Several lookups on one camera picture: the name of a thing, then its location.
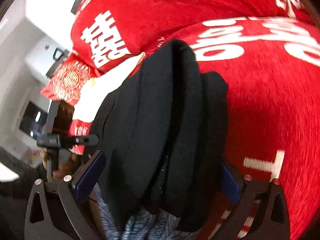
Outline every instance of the metal screw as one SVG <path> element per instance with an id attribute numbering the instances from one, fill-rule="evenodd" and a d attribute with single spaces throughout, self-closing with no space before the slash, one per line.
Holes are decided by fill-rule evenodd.
<path id="1" fill-rule="evenodd" d="M 65 181 L 65 182 L 68 182 L 68 181 L 70 181 L 72 179 L 72 176 L 71 175 L 67 175 L 67 176 L 65 176 L 64 178 L 63 178 L 63 180 Z"/>
<path id="2" fill-rule="evenodd" d="M 276 185 L 280 185 L 281 181 L 279 179 L 273 179 L 272 182 Z"/>
<path id="3" fill-rule="evenodd" d="M 252 177 L 251 177 L 251 175 L 249 175 L 249 174 L 244 175 L 243 178 L 244 178 L 246 181 L 252 180 Z"/>
<path id="4" fill-rule="evenodd" d="M 42 182 L 42 179 L 37 179 L 37 180 L 35 181 L 35 184 L 36 184 L 36 185 L 39 185 L 39 184 L 41 184 L 41 182 Z"/>

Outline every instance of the window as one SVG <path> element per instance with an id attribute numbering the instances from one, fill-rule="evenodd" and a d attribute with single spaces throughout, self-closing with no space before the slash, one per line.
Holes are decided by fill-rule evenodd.
<path id="1" fill-rule="evenodd" d="M 29 102 L 20 124 L 20 130 L 36 140 L 41 135 L 47 117 L 48 114 L 45 111 Z"/>

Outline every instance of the blue pad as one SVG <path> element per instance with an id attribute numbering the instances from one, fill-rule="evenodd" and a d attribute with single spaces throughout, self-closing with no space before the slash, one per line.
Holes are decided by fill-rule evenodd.
<path id="1" fill-rule="evenodd" d="M 241 199 L 242 187 L 239 185 L 239 180 L 237 181 L 234 176 L 237 174 L 232 174 L 231 170 L 228 169 L 227 165 L 222 159 L 220 159 L 220 185 L 221 188 L 228 198 L 234 205 L 238 204 Z"/>
<path id="2" fill-rule="evenodd" d="M 92 162 L 90 159 L 87 163 L 88 167 L 87 165 L 82 166 L 86 171 L 74 187 L 74 197 L 78 203 L 83 203 L 88 200 L 106 166 L 107 157 L 104 152 L 99 152 L 98 155 L 94 154 L 92 159 Z"/>

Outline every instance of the red fabric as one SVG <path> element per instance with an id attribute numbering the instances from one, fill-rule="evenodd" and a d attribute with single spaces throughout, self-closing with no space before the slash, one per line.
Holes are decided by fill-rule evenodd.
<path id="1" fill-rule="evenodd" d="M 70 129 L 69 135 L 70 136 L 86 136 L 89 134 L 91 128 L 91 123 L 82 122 L 80 120 L 73 120 Z M 82 155 L 84 152 L 83 145 L 75 145 L 73 146 L 72 150 L 79 155 Z"/>
<path id="2" fill-rule="evenodd" d="M 80 98 L 80 90 L 84 83 L 98 76 L 100 73 L 96 68 L 86 65 L 72 53 L 40 93 L 53 101 L 64 100 L 74 106 Z"/>
<path id="3" fill-rule="evenodd" d="M 320 204 L 319 31 L 289 18 L 241 17 L 192 25 L 167 40 L 173 38 L 193 48 L 200 73 L 217 71 L 227 82 L 225 156 L 256 180 L 280 178 L 296 240 Z M 198 240 L 207 240 L 231 208 L 218 196 Z"/>
<path id="4" fill-rule="evenodd" d="M 125 57 L 155 50 L 181 28 L 239 16 L 312 23 L 299 0 L 83 0 L 71 38 L 83 60 L 105 73 Z"/>

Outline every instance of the red cushion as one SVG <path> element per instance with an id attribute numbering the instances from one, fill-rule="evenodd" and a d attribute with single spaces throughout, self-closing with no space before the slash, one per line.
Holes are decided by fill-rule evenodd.
<path id="1" fill-rule="evenodd" d="M 64 100 L 74 106 L 80 98 L 84 83 L 98 76 L 100 73 L 97 69 L 88 66 L 72 53 L 56 70 L 50 83 L 41 90 L 41 94 L 53 101 Z"/>
<path id="2" fill-rule="evenodd" d="M 225 156 L 256 180 L 279 177 L 296 240 L 320 205 L 319 30 L 289 18 L 239 18 L 206 21 L 171 38 L 191 46 L 200 73 L 217 71 L 228 84 Z M 200 240 L 225 221 L 232 206 L 223 199 Z"/>

